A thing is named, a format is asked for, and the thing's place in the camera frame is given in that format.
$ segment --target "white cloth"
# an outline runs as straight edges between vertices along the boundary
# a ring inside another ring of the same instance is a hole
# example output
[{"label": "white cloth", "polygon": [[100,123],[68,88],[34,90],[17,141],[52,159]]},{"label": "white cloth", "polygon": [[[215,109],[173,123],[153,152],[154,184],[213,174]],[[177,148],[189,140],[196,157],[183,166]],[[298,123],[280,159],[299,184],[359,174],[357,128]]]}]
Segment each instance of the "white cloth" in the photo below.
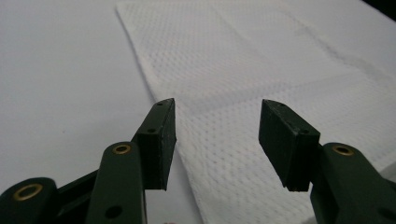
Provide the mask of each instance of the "white cloth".
[{"label": "white cloth", "polygon": [[313,216],[308,193],[283,189],[259,144],[263,98],[289,105],[321,143],[350,144],[379,170],[396,161],[395,74],[344,53],[282,2],[129,2],[118,12],[154,97],[176,99],[177,149],[205,223]]}]

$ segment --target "brass ring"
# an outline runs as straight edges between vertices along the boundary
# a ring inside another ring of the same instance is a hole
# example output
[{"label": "brass ring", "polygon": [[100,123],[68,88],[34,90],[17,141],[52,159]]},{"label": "brass ring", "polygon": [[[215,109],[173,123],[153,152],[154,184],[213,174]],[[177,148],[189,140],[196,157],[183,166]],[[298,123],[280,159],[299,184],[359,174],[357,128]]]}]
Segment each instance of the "brass ring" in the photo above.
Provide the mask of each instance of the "brass ring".
[{"label": "brass ring", "polygon": [[352,156],[353,154],[355,154],[352,148],[348,146],[336,145],[332,147],[332,150],[343,156]]},{"label": "brass ring", "polygon": [[[33,192],[30,192],[26,195],[21,195],[23,193],[24,190],[30,189],[30,188],[34,188],[35,190]],[[14,193],[14,200],[15,201],[25,201],[28,200],[30,198],[35,197],[41,190],[43,189],[43,186],[40,184],[30,184],[30,185],[26,185],[20,189],[18,189],[15,193]]]},{"label": "brass ring", "polygon": [[131,151],[131,147],[128,145],[119,145],[113,148],[113,153],[122,155]]}]

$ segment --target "round hole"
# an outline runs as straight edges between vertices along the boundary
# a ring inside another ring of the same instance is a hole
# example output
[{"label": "round hole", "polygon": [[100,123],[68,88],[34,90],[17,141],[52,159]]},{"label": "round hole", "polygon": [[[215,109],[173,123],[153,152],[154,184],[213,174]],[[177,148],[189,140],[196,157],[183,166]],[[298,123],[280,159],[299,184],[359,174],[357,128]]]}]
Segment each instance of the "round hole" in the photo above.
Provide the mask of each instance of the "round hole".
[{"label": "round hole", "polygon": [[352,156],[353,151],[349,147],[344,147],[344,146],[335,146],[332,148],[336,153],[341,154],[343,156]]},{"label": "round hole", "polygon": [[307,133],[309,133],[309,131],[306,130],[306,129],[302,129],[302,130],[299,131],[299,133],[307,134]]},{"label": "round hole", "polygon": [[388,208],[379,208],[378,213],[389,220],[396,220],[395,212],[389,210]]},{"label": "round hole", "polygon": [[122,208],[120,206],[115,205],[115,206],[107,208],[105,216],[108,219],[113,219],[113,218],[119,217],[121,215],[121,213],[122,213]]},{"label": "round hole", "polygon": [[25,201],[30,198],[35,197],[41,190],[43,186],[40,184],[30,184],[18,189],[14,193],[14,200]]},{"label": "round hole", "polygon": [[119,155],[128,153],[129,151],[131,151],[131,147],[128,145],[120,145],[113,148],[113,153]]}]

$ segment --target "white towel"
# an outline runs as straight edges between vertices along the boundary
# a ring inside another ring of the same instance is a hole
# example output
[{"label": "white towel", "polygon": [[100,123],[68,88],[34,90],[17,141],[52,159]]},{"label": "white towel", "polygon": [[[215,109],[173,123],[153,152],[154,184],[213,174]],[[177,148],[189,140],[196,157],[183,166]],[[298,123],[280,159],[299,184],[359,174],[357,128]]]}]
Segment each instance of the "white towel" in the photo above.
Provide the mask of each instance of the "white towel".
[{"label": "white towel", "polygon": [[394,77],[279,1],[128,2],[118,12],[154,97],[176,99],[177,150],[205,223],[312,220],[308,193],[283,189],[259,144],[262,99],[289,105],[322,144],[352,145],[379,170],[396,161]]}]

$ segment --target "paper towel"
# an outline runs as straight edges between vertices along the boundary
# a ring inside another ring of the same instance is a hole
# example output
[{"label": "paper towel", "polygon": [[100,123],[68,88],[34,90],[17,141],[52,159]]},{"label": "paper towel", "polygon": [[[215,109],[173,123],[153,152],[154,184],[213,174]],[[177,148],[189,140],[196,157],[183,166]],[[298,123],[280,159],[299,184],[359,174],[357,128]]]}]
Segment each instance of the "paper towel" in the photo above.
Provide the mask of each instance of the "paper towel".
[{"label": "paper towel", "polygon": [[381,170],[396,153],[395,80],[279,1],[128,2],[118,12],[156,100],[177,102],[177,150],[205,223],[302,223],[258,141],[262,99],[289,105]]}]

